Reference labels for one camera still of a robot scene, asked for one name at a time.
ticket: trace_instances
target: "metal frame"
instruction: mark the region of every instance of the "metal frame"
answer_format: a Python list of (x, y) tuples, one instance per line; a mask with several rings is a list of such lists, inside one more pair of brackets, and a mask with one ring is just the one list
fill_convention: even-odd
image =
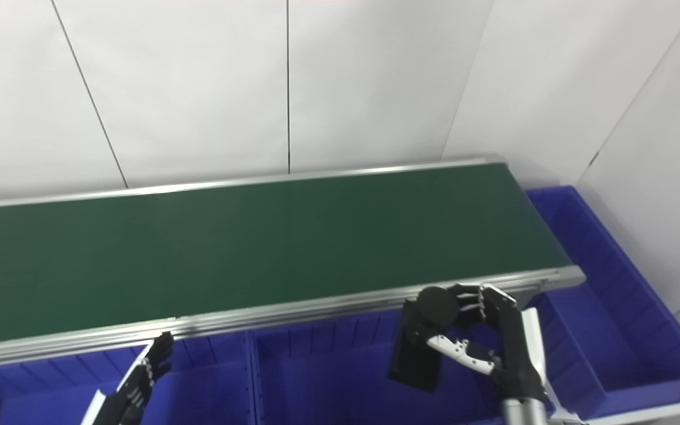
[(459, 283), (480, 286), (491, 283), (506, 292), (534, 294), (572, 287), (584, 279), (577, 266), (566, 266), (11, 339), (0, 342), (0, 365), (148, 344), (164, 331), (172, 332), (176, 339), (184, 339), (396, 309), (405, 299), (432, 285), (450, 287)]
[(424, 169), (443, 169), (461, 166), (478, 166), (485, 164), (506, 164), (505, 158), (496, 154), (461, 159), (461, 161), (431, 162), (430, 164), (414, 164), (407, 166), (386, 166), (367, 169), (351, 169), (328, 172), (299, 172), (295, 174), (268, 175), (264, 177), (236, 178), (232, 180), (206, 181), (201, 183), (181, 183), (178, 185), (149, 186), (146, 188), (120, 189), (117, 191), (87, 192), (83, 194), (65, 194), (45, 197), (27, 197), (0, 201), (0, 207), (13, 205), (46, 204), (47, 202), (87, 201), (110, 197), (132, 197), (141, 195), (167, 194), (171, 192), (197, 191), (201, 189), (226, 188), (243, 185), (264, 185), (281, 181), (314, 180), (317, 178), (352, 177), (354, 175), (387, 174), (392, 172), (418, 171)]

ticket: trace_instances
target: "robotic hand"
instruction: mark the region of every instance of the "robotic hand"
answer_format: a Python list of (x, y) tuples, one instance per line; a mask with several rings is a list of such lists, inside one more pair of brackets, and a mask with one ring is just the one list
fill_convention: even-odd
[[(483, 345), (443, 335), (486, 322), (500, 333), (499, 358)], [(536, 309), (521, 311), (516, 300), (494, 287), (427, 287), (406, 301), (389, 378), (434, 391), (442, 355), (491, 377), (502, 399), (506, 425), (546, 425), (545, 355)]]
[(140, 352), (112, 395), (96, 390), (81, 425), (138, 425), (154, 384), (172, 369), (167, 359), (172, 355), (173, 341), (169, 332), (154, 338)]

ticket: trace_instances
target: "blue plastic bin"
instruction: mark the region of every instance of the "blue plastic bin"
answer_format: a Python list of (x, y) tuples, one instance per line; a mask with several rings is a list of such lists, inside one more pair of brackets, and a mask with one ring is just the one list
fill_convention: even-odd
[(387, 379), (399, 311), (254, 331), (260, 424), (500, 424), (488, 377), (447, 359), (434, 394)]
[(535, 299), (548, 379), (582, 419), (680, 403), (680, 325), (571, 186), (527, 192), (587, 276)]
[[(175, 342), (143, 425), (253, 425), (246, 333)], [(140, 347), (0, 366), (0, 425), (78, 425), (97, 387), (111, 392)]]

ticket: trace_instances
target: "wall seam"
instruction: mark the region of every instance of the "wall seam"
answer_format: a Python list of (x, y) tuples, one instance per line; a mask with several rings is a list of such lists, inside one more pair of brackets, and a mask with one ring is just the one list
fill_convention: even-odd
[(73, 56), (73, 60), (75, 60), (75, 65), (78, 68), (78, 73), (80, 74), (81, 81), (83, 81), (83, 86), (86, 87), (86, 92), (89, 94), (89, 100), (91, 100), (91, 105), (94, 108), (94, 112), (96, 113), (96, 118), (99, 121), (99, 126), (102, 127), (102, 132), (104, 135), (104, 138), (106, 139), (106, 143), (109, 146), (110, 152), (112, 153), (112, 157), (114, 158), (114, 164), (117, 166), (117, 170), (119, 171), (119, 176), (122, 178), (122, 183), (125, 185), (125, 188), (128, 188), (128, 181), (125, 178), (125, 173), (122, 172), (122, 167), (119, 165), (119, 159), (117, 159), (117, 154), (114, 151), (114, 147), (112, 145), (112, 142), (109, 138), (109, 134), (106, 132), (106, 127), (104, 126), (102, 116), (99, 114), (98, 107), (96, 106), (96, 102), (94, 100), (94, 96), (91, 94), (91, 89), (89, 88), (89, 83), (86, 81), (86, 75), (83, 73), (83, 68), (80, 67), (80, 63), (78, 62), (78, 56), (75, 54), (75, 49), (73, 49), (73, 43), (70, 41), (70, 37), (67, 35), (67, 29), (64, 26), (64, 22), (62, 22), (62, 16), (59, 13), (59, 10), (57, 9), (57, 4), (54, 3), (54, 0), (51, 1), (51, 7), (54, 8), (54, 13), (57, 16), (57, 21), (59, 21), (60, 28), (62, 29), (62, 34), (64, 34), (65, 40), (67, 40), (67, 46), (70, 48), (70, 53)]
[(484, 28), (481, 35), (479, 36), (479, 44), (474, 51), (474, 58), (472, 59), (472, 64), (469, 65), (469, 71), (466, 72), (466, 81), (463, 84), (463, 90), (461, 91), (461, 98), (458, 100), (458, 107), (456, 108), (456, 113), (453, 114), (453, 120), (450, 122), (450, 129), (447, 131), (447, 137), (445, 138), (445, 143), (442, 145), (442, 153), (440, 154), (440, 161), (445, 157), (445, 150), (447, 149), (447, 144), (450, 142), (450, 135), (453, 134), (453, 126), (456, 124), (456, 118), (458, 118), (458, 112), (461, 111), (461, 104), (463, 103), (463, 98), (466, 95), (466, 87), (469, 86), (469, 79), (472, 77), (472, 70), (474, 69), (474, 63), (477, 61), (477, 56), (479, 56), (479, 50), (481, 49), (482, 41), (484, 40), (484, 32), (486, 32), (486, 27), (489, 25), (489, 20), (492, 18), (492, 11), (495, 7), (495, 2), (498, 0), (493, 0), (489, 3), (489, 12), (486, 14), (486, 21), (484, 22)]
[(581, 172), (580, 175), (578, 175), (578, 178), (576, 179), (576, 184), (580, 183), (580, 181), (583, 180), (584, 176), (586, 173), (591, 169), (591, 165), (594, 164), (594, 161), (597, 160), (597, 157), (600, 155), (600, 152), (607, 146), (607, 143), (610, 142), (610, 138), (613, 137), (613, 134), (615, 133), (616, 129), (620, 126), (621, 123), (623, 123), (623, 119), (628, 115), (629, 111), (631, 111), (631, 108), (633, 107), (634, 103), (639, 99), (639, 96), (642, 95), (642, 92), (644, 91), (645, 87), (650, 83), (652, 80), (652, 77), (655, 75), (656, 72), (658, 72), (659, 68), (661, 68), (661, 65), (663, 65), (663, 62), (665, 61), (665, 58), (668, 56), (669, 52), (675, 45), (675, 43), (680, 39), (680, 28), (678, 29), (678, 32), (673, 36), (673, 40), (669, 43), (668, 47), (663, 51), (663, 54), (661, 57), (658, 59), (658, 62), (655, 63), (655, 65), (652, 67), (652, 70), (650, 73), (647, 75), (647, 78), (645, 78), (645, 81), (642, 82), (642, 85), (639, 86), (639, 89), (636, 91), (634, 96), (631, 99), (631, 102), (629, 102), (628, 105), (626, 105), (626, 108), (621, 112), (621, 115), (618, 117), (618, 120), (616, 121), (615, 124), (613, 124), (613, 127), (610, 128), (610, 132), (607, 133), (607, 136), (605, 137), (604, 140), (602, 140), (602, 143), (600, 143), (600, 147), (597, 148), (596, 153), (591, 157), (591, 160), (589, 161), (589, 164), (585, 167), (584, 171)]

